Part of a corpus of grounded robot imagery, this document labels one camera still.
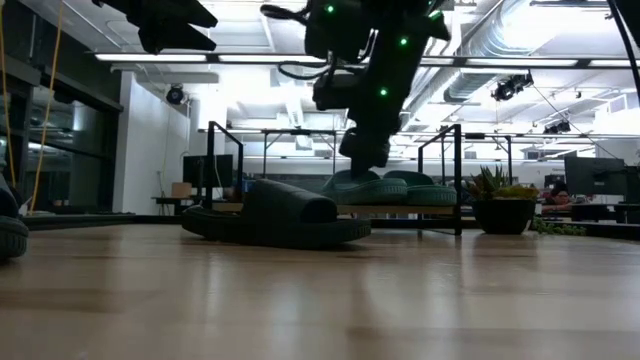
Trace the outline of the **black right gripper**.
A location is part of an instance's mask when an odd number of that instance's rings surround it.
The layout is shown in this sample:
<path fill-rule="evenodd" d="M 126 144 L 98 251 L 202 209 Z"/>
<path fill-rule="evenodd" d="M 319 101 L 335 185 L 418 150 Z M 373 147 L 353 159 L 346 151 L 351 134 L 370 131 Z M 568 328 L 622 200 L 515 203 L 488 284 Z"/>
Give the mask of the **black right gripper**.
<path fill-rule="evenodd" d="M 348 112 L 347 118 L 354 123 L 345 131 L 339 153 L 352 161 L 352 166 L 360 168 L 387 165 L 390 153 L 390 137 L 400 130 L 398 113 L 357 113 Z M 352 180 L 379 180 L 374 171 L 352 170 Z"/>

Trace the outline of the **teal rubber slide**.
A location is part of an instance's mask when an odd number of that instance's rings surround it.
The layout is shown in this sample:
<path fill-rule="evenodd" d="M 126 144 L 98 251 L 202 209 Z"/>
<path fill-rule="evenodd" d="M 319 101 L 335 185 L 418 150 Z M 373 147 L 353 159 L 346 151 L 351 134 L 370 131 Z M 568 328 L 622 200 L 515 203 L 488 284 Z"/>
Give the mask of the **teal rubber slide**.
<path fill-rule="evenodd" d="M 454 206 L 457 192 L 452 187 L 436 184 L 431 177 L 419 172 L 395 170 L 384 179 L 401 179 L 406 183 L 407 195 L 403 202 L 411 206 Z"/>
<path fill-rule="evenodd" d="M 402 202 L 407 188 L 401 179 L 352 180 L 350 170 L 341 170 L 324 184 L 320 194 L 339 205 L 384 205 Z"/>

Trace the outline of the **black metal wooden shelf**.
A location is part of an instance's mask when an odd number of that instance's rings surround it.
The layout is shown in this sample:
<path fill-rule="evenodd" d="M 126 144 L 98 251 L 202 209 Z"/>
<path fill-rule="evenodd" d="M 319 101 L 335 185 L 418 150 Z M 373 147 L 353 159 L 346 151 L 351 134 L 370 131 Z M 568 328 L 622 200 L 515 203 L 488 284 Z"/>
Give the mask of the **black metal wooden shelf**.
<path fill-rule="evenodd" d="M 204 206 L 208 209 L 220 211 L 239 213 L 243 207 L 243 166 L 244 166 L 244 145 L 234 136 L 234 134 L 215 121 L 210 121 L 208 127 L 205 130 L 207 133 L 206 140 L 206 159 L 212 161 L 214 159 L 215 149 L 215 135 L 216 132 L 221 132 L 226 138 L 232 140 L 238 147 L 237 158 L 237 170 L 238 178 L 236 183 L 236 190 L 239 192 L 240 200 L 238 202 L 218 202 L 213 200 L 214 186 L 211 184 L 214 180 L 214 170 L 210 168 L 207 171 L 207 179 L 211 182 L 205 187 Z M 451 235 L 459 236 L 462 234 L 462 131 L 460 125 L 452 125 L 446 128 L 442 132 L 438 132 L 430 140 L 423 143 L 418 148 L 418 172 L 424 172 L 424 157 L 423 150 L 427 145 L 441 142 L 442 151 L 444 154 L 443 145 L 444 138 L 451 136 L 454 140 L 454 188 L 456 190 L 456 203 L 450 207 L 419 207 L 419 206 L 340 206 L 339 212 L 341 214 L 416 214 L 417 220 L 398 220 L 398 219 L 373 219 L 372 227 L 376 229 L 416 229 L 416 230 L 431 230 L 434 232 L 440 232 L 445 234 L 445 229 L 451 230 Z"/>

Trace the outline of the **long ceiling light strip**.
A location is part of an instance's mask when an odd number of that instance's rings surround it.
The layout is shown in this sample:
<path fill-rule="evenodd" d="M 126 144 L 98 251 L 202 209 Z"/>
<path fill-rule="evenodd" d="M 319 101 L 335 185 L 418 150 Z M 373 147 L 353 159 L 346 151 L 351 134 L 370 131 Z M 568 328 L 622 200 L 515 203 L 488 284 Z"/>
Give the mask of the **long ceiling light strip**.
<path fill-rule="evenodd" d="M 302 64 L 321 64 L 322 59 L 306 55 L 280 54 L 146 54 L 146 53 L 95 53 L 99 61 L 111 63 L 150 63 L 150 64 L 229 64 L 229 65 L 275 65 L 285 61 Z M 548 58 L 548 57 L 461 57 L 461 56 L 425 56 L 422 67 L 455 68 L 514 68 L 514 69 L 631 69 L 632 63 L 626 58 Z"/>

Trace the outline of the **round black ceiling speaker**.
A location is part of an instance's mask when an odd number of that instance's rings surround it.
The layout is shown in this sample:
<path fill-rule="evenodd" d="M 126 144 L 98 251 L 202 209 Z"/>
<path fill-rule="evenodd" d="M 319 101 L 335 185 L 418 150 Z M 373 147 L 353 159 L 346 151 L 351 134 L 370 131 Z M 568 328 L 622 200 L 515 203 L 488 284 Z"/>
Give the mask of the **round black ceiling speaker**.
<path fill-rule="evenodd" d="M 166 93 L 165 99 L 172 105 L 182 105 L 187 101 L 187 95 L 182 84 L 172 84 Z"/>

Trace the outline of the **black pot with succulents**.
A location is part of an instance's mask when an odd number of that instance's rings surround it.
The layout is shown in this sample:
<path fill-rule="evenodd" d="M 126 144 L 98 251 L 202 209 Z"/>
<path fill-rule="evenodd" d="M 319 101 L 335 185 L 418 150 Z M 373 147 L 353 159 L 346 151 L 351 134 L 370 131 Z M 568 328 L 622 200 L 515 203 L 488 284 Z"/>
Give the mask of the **black pot with succulents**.
<path fill-rule="evenodd" d="M 480 167 L 466 182 L 474 217 L 486 234 L 520 235 L 535 214 L 539 191 L 512 184 L 501 166 Z"/>

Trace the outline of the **dark background desk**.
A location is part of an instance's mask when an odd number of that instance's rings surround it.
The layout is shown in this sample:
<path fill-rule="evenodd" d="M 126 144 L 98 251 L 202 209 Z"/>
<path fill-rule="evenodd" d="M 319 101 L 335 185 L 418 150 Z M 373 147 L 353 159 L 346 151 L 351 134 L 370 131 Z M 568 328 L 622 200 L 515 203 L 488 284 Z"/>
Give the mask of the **dark background desk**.
<path fill-rule="evenodd" d="M 202 196 L 180 197 L 153 197 L 155 204 L 160 207 L 160 216 L 180 216 L 184 210 L 191 206 L 200 205 Z"/>

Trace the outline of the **black ceiling spotlight cluster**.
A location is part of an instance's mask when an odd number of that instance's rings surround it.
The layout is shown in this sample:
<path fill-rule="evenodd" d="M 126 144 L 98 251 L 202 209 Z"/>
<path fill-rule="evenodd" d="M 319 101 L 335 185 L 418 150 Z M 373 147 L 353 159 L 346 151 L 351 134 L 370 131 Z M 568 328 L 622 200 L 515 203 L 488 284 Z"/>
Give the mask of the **black ceiling spotlight cluster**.
<path fill-rule="evenodd" d="M 515 95 L 534 84 L 532 74 L 514 74 L 497 83 L 497 87 L 491 92 L 491 97 L 498 102 L 508 101 Z"/>

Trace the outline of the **person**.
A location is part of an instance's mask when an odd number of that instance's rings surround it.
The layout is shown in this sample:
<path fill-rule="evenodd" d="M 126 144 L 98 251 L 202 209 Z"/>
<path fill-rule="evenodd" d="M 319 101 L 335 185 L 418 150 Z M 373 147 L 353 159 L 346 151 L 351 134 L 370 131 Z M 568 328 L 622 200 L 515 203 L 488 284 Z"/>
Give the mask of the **person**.
<path fill-rule="evenodd" d="M 568 186 L 564 182 L 556 182 L 545 197 L 542 204 L 542 214 L 569 212 L 572 210 L 572 202 L 568 191 Z"/>

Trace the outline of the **trailing green plant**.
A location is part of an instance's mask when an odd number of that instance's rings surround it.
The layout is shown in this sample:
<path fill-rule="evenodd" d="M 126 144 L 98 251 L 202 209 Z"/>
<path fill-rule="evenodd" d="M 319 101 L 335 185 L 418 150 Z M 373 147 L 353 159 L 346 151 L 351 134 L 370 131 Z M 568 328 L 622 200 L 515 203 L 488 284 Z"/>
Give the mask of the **trailing green plant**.
<path fill-rule="evenodd" d="M 535 217 L 532 222 L 532 229 L 539 234 L 586 236 L 587 230 L 584 227 L 551 223 L 544 221 L 541 217 Z"/>

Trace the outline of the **black metal background frame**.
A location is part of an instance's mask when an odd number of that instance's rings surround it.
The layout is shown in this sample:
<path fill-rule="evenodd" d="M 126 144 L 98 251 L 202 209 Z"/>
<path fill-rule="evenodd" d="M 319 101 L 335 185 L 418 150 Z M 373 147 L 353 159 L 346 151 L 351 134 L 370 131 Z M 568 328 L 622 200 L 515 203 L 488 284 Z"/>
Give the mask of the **black metal background frame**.
<path fill-rule="evenodd" d="M 328 146 L 333 150 L 333 155 L 332 155 L 332 166 L 333 166 L 333 172 L 335 173 L 336 171 L 336 146 L 337 146 L 337 139 L 338 139 L 338 132 L 336 130 L 313 130 L 313 129 L 263 129 L 261 130 L 261 133 L 264 135 L 264 141 L 263 141 L 263 160 L 262 160 L 262 177 L 266 178 L 267 177 L 267 154 L 268 154 L 268 149 L 269 147 L 277 142 L 280 137 L 282 135 L 290 135 L 290 136 L 312 136 L 312 135 L 317 135 L 320 136 L 322 139 L 324 139 L 323 137 L 326 136 L 331 136 L 333 138 L 333 142 L 329 143 L 326 142 L 328 144 Z M 270 142 L 269 136 L 271 134 L 276 134 L 277 136 L 274 138 L 274 140 L 272 142 Z"/>
<path fill-rule="evenodd" d="M 491 139 L 499 148 L 501 148 L 507 154 L 507 167 L 508 167 L 508 176 L 509 176 L 509 184 L 513 185 L 513 156 L 512 156 L 512 137 L 510 135 L 501 135 L 498 133 L 486 134 L 486 133 L 466 133 L 464 135 L 465 140 L 484 140 Z M 499 138 L 504 139 L 506 141 L 506 145 L 503 145 Z"/>

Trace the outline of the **silver ventilation duct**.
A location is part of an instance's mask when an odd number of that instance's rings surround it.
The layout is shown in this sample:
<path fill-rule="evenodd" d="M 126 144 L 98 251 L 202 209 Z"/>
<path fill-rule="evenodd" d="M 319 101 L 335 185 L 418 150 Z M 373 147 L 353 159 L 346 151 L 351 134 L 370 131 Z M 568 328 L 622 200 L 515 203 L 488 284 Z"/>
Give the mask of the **silver ventilation duct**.
<path fill-rule="evenodd" d="M 504 0 L 477 32 L 461 46 L 465 57 L 528 56 L 555 35 L 543 19 L 542 8 L 533 7 L 533 0 Z M 459 71 L 444 91 L 444 99 L 464 102 L 495 77 L 494 73 Z"/>

